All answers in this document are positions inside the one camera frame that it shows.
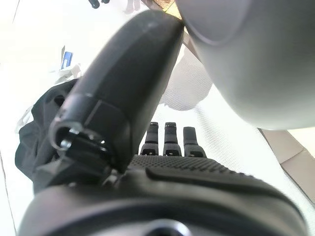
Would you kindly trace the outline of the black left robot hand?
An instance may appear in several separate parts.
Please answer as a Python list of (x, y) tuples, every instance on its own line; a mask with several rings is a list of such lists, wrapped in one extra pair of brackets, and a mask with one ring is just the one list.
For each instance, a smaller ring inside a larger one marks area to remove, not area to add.
[(33, 182), (21, 236), (306, 236), (298, 207), (271, 185), (208, 159), (195, 130), (153, 114), (183, 23), (161, 11), (128, 21), (81, 78), (53, 86), (20, 129), (17, 168)]

